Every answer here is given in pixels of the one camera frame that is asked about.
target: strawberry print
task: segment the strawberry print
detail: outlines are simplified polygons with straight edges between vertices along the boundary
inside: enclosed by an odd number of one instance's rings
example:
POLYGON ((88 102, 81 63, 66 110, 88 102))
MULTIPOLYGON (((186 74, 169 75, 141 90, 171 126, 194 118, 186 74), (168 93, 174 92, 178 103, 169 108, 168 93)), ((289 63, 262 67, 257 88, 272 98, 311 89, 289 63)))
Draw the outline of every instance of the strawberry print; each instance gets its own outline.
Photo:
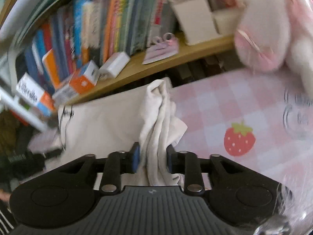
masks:
POLYGON ((228 154, 232 156, 242 156, 248 153, 255 144, 255 136, 252 128, 245 126, 242 121, 232 123, 232 127, 227 129, 224 137, 224 147, 228 154))

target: folded fabric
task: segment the folded fabric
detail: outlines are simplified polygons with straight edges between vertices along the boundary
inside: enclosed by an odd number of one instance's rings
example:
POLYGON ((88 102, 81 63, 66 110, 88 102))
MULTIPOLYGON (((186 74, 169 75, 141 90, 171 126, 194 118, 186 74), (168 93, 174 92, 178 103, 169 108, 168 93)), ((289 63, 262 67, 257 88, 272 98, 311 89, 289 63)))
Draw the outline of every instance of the folded fabric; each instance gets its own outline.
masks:
POLYGON ((105 158, 111 152, 129 151, 135 141, 141 146, 136 174, 122 175, 123 185, 177 185, 180 176, 166 167, 166 147, 174 146, 187 126, 175 117, 168 79, 77 106, 59 109, 62 143, 66 151, 50 170, 85 154, 105 158))

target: small cardboard box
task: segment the small cardboard box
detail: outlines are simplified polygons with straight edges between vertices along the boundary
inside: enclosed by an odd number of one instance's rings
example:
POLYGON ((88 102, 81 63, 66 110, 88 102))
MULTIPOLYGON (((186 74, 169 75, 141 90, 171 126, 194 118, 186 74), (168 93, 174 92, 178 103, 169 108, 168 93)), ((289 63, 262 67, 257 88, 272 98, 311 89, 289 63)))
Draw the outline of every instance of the small cardboard box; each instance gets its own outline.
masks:
POLYGON ((65 79, 62 82, 62 87, 54 93, 52 98, 55 101, 55 106, 59 106, 94 88, 98 82, 99 75, 99 68, 94 61, 85 64, 73 75, 65 79))
POLYGON ((39 109, 44 116, 49 117, 55 111, 51 96, 27 73, 16 85, 16 91, 29 105, 39 109))

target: pink and white plush toy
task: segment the pink and white plush toy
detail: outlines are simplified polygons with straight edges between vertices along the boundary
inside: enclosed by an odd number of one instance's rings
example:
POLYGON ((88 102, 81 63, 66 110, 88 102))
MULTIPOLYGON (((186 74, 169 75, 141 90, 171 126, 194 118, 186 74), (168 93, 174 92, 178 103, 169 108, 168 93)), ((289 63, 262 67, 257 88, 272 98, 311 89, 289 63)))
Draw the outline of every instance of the pink and white plush toy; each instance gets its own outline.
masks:
POLYGON ((313 98, 313 0, 250 0, 235 46, 255 71, 271 72, 286 62, 313 98))

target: pink checkered tablecloth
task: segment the pink checkered tablecloth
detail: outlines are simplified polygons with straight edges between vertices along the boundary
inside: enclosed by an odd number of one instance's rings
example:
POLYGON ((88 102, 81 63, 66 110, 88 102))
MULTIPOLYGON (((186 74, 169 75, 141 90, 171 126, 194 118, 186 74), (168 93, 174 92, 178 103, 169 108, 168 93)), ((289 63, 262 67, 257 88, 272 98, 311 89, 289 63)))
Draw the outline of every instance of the pink checkered tablecloth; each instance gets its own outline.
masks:
POLYGON ((174 88, 172 99, 188 126, 177 151, 220 154, 280 182, 288 174, 303 177, 313 160, 313 100, 287 69, 220 74, 174 88), (231 129, 242 122, 252 129, 245 136, 231 129))

